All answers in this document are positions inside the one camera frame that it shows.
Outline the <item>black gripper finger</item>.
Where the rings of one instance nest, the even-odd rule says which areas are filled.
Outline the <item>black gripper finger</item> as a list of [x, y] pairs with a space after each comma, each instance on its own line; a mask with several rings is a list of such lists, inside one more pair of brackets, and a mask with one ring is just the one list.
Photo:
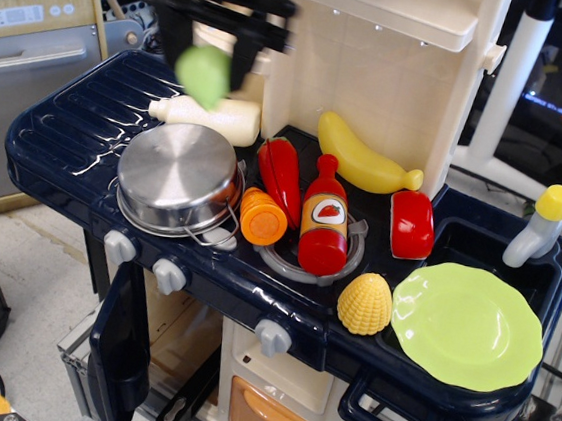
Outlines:
[[194, 10], [187, 4], [157, 2], [161, 48], [169, 66], [175, 66], [182, 54], [193, 46]]
[[243, 86], [246, 75], [253, 69], [257, 54], [264, 50], [267, 32], [262, 29], [248, 27], [236, 33], [230, 69], [230, 90], [234, 92]]

